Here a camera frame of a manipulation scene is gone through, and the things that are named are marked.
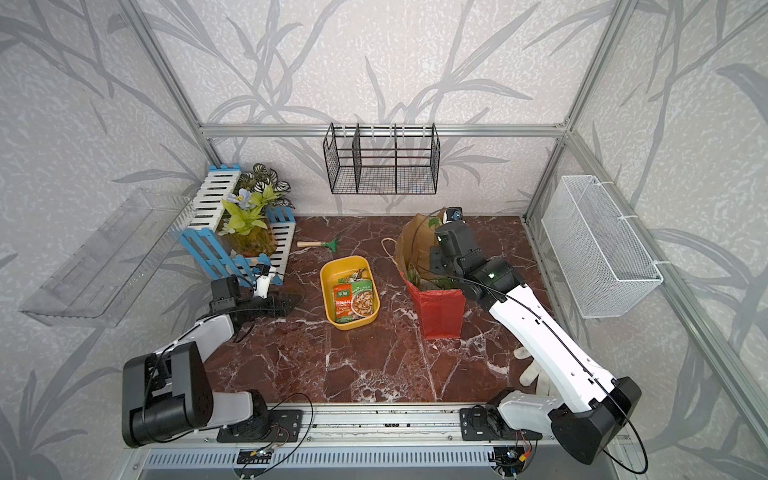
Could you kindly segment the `red paper bag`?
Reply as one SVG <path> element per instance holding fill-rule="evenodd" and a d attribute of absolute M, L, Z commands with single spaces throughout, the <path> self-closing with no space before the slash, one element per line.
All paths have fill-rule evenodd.
<path fill-rule="evenodd" d="M 466 306 L 466 299 L 456 282 L 456 289 L 453 290 L 421 292 L 406 277 L 411 266 L 427 279 L 448 277 L 430 270 L 432 249 L 438 247 L 435 230 L 443 223 L 445 209 L 427 215 L 416 214 L 396 239 L 387 237 L 381 241 L 384 253 L 405 282 L 425 340 L 458 339 Z"/>

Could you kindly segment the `orange soup packet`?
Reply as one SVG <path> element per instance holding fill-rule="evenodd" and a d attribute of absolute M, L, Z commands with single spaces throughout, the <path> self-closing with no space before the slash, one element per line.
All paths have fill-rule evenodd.
<path fill-rule="evenodd" d="M 335 322 L 351 323 L 374 312 L 374 290 L 370 279 L 360 279 L 340 283 L 333 287 L 333 306 Z"/>

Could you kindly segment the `green condiment packet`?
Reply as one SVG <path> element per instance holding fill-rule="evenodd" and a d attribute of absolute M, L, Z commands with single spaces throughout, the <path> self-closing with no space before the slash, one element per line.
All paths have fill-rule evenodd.
<path fill-rule="evenodd" d="M 409 267 L 406 273 L 407 280 L 419 291 L 453 290 L 456 289 L 455 281 L 448 277 L 435 277 L 427 279 L 423 277 L 417 268 Z"/>

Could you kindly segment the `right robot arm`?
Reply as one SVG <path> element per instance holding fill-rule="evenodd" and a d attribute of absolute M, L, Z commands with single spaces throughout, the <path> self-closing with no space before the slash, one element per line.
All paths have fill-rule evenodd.
<path fill-rule="evenodd" d="M 486 258 L 459 207 L 441 214 L 430 249 L 430 271 L 447 277 L 510 331 L 538 363 L 556 392 L 506 389 L 468 412 L 473 435 L 498 440 L 552 437 L 576 461 L 590 465 L 626 426 L 640 387 L 592 360 L 557 324 L 502 258 Z"/>

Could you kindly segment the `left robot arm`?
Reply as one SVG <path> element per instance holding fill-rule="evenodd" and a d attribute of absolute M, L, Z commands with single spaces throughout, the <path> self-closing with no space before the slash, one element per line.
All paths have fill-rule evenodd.
<path fill-rule="evenodd" d="M 244 340 L 257 321 L 285 318 L 302 302 L 298 292 L 270 291 L 273 276 L 261 267 L 252 280 L 212 281 L 207 314 L 167 346 L 125 363 L 121 433 L 127 446 L 170 443 L 197 431 L 216 432 L 220 443 L 295 440 L 300 411 L 274 413 L 256 390 L 216 391 L 205 369 L 223 344 Z"/>

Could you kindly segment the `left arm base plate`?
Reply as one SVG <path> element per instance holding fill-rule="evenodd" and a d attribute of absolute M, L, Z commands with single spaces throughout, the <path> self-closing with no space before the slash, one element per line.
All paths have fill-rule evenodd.
<path fill-rule="evenodd" d="M 218 443 L 296 443 L 300 437 L 303 412 L 299 409 L 278 409 L 267 415 L 219 429 Z"/>

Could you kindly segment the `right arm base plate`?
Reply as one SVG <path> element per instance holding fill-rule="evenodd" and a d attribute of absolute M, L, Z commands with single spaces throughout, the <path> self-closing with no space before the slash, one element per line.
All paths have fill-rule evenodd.
<path fill-rule="evenodd" d="M 474 405 L 459 410 L 461 437 L 464 441 L 541 440 L 543 435 L 532 430 L 514 430 L 495 408 Z"/>

